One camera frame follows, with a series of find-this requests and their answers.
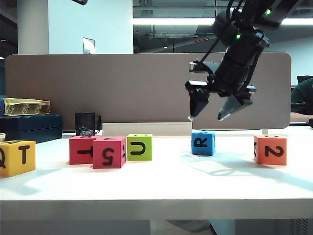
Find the white wall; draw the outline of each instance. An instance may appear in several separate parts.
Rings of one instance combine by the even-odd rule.
[[[18,0],[19,54],[48,54],[48,0]]]
[[[264,51],[283,51],[291,56],[291,84],[297,75],[313,75],[313,37],[271,44]]]
[[[49,53],[83,53],[83,37],[95,40],[96,53],[133,53],[133,2],[48,0]]]

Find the black mug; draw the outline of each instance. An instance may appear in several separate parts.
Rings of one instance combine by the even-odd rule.
[[[94,136],[100,132],[101,116],[95,113],[75,113],[75,131],[77,136]]]

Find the yellow block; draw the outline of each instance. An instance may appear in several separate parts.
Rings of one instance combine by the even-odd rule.
[[[1,176],[10,177],[36,168],[35,141],[0,142]]]

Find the black letter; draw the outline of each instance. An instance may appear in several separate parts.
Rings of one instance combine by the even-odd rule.
[[[19,150],[22,151],[22,164],[26,164],[26,150],[29,148],[30,148],[29,145],[19,147]]]
[[[204,138],[203,140],[201,138],[196,138],[194,141],[194,146],[195,147],[203,147],[203,148],[207,148],[207,144],[203,144],[207,141],[207,138]]]
[[[268,137],[268,138],[276,138],[276,137],[279,137],[279,136],[265,136],[265,137]]]
[[[143,142],[131,142],[131,145],[140,145],[142,147],[141,151],[132,151],[131,152],[132,155],[141,155],[144,154],[146,151],[146,146]]]
[[[254,142],[254,155],[256,156],[256,142]]]
[[[93,157],[93,146],[90,147],[90,150],[77,150],[78,154],[86,154],[90,153],[91,157]]]
[[[10,141],[10,142],[6,142],[6,143],[9,143],[9,144],[13,144],[13,143],[18,143],[20,141]]]
[[[123,144],[123,159],[126,160],[125,158],[125,145]]]
[[[1,160],[0,160],[0,167],[3,167],[3,169],[5,169],[5,154],[4,154],[4,150],[2,148],[0,148],[0,155],[1,155]]]
[[[114,153],[114,149],[112,148],[106,148],[105,150],[103,150],[102,152],[102,157],[106,160],[109,160],[108,162],[103,162],[103,165],[112,165],[113,163],[113,156],[107,156],[107,152],[111,152]]]
[[[276,146],[279,152],[275,152],[275,150],[271,149],[269,146],[265,146],[265,156],[268,157],[268,154],[271,153],[276,157],[281,157],[284,154],[284,150],[280,146]]]

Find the green shirt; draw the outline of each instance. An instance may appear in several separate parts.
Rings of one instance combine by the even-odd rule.
[[[313,115],[313,78],[300,82],[291,93],[291,103],[306,102],[306,107],[292,107],[291,112]]]

